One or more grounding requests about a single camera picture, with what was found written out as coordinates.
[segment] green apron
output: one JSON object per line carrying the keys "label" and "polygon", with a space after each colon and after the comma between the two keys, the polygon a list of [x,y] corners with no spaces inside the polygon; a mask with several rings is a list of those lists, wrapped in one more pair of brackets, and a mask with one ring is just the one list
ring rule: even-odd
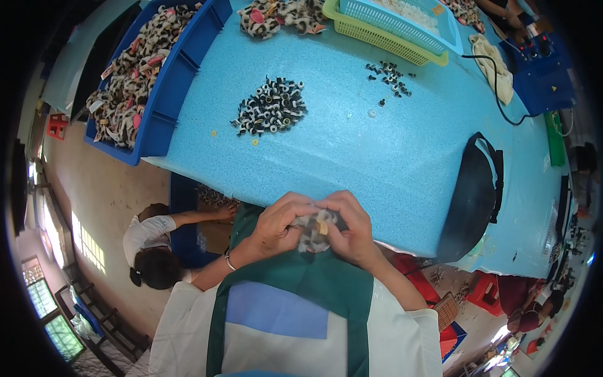
{"label": "green apron", "polygon": [[[235,218],[230,249],[253,233],[264,208],[241,203]],[[368,376],[367,320],[373,295],[371,274],[338,259],[331,249],[299,253],[291,250],[230,273],[218,287],[207,348],[206,376],[221,373],[224,323],[230,287],[259,282],[288,291],[347,319],[347,375]]]}

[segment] black hair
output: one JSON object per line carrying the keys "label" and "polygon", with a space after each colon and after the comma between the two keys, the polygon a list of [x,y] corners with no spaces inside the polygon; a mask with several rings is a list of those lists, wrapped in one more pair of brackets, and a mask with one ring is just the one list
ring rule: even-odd
{"label": "black hair", "polygon": [[584,146],[576,147],[576,164],[579,171],[593,174],[598,168],[597,159],[597,151],[592,143],[586,142]]}
{"label": "black hair", "polygon": [[130,267],[130,280],[142,283],[156,290],[167,290],[180,280],[182,271],[178,259],[166,247],[142,249],[134,257],[134,267]]}
{"label": "black hair", "polygon": [[563,292],[562,291],[553,291],[548,299],[546,299],[553,305],[553,308],[549,312],[549,317],[555,317],[555,314],[559,313],[561,307],[563,306]]}

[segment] cream fabric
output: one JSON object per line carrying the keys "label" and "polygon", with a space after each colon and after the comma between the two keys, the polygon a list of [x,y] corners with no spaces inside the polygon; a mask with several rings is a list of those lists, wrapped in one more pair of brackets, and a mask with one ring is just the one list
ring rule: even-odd
{"label": "cream fabric", "polygon": [[[205,376],[217,287],[201,292],[178,282],[153,338],[151,376]],[[438,314],[405,312],[374,280],[367,322],[370,376],[441,377]],[[226,323],[223,372],[268,370],[297,376],[346,376],[346,319],[330,312],[326,339],[269,334]]]}
{"label": "cream fabric", "polygon": [[[507,65],[503,62],[498,48],[491,45],[482,34],[473,34],[469,36],[469,42],[473,45],[473,55],[486,55],[496,61],[498,75],[496,86],[498,98],[505,105],[508,105],[513,98],[513,74],[507,69]],[[492,64],[492,61],[489,59],[478,58],[475,59],[475,62],[488,79],[488,83],[492,90],[494,90],[494,64]]]}

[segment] light blue basket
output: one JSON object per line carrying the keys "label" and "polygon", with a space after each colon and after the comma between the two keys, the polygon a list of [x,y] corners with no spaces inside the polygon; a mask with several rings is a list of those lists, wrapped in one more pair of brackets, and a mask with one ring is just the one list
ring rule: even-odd
{"label": "light blue basket", "polygon": [[370,0],[341,0],[339,10],[346,16],[366,22],[397,37],[405,39],[427,51],[440,55],[450,50],[458,55],[463,54],[461,35],[458,23],[452,12],[438,0],[404,0],[407,4],[418,7],[430,16],[435,16],[432,9],[441,5],[444,11],[436,16],[440,36],[424,29],[413,21],[383,8]]}

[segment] blue foam table surface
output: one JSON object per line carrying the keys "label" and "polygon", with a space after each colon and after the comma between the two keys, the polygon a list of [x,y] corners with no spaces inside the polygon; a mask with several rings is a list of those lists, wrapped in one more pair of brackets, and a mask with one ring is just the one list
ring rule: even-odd
{"label": "blue foam table surface", "polygon": [[[336,33],[332,22],[316,36],[283,27],[271,39],[256,40],[241,32],[236,14],[249,2],[230,2],[235,13],[191,84],[168,155],[146,161],[260,206],[287,191],[320,199],[349,189],[371,216],[375,239],[434,257],[463,149],[481,131],[504,150],[504,196],[499,223],[489,225],[477,258],[459,263],[469,271],[546,277],[548,256],[541,252],[562,169],[546,163],[542,116],[519,127],[506,123],[473,60],[450,54],[446,67],[417,67]],[[459,27],[470,54],[468,36],[475,31]],[[500,38],[487,28],[496,45]],[[382,75],[368,81],[365,65],[380,60],[398,65],[411,98],[393,97]],[[230,121],[266,75],[303,81],[308,114],[291,131],[237,137]],[[386,104],[379,107],[382,98]],[[526,114],[517,95],[503,108],[515,121]]]}

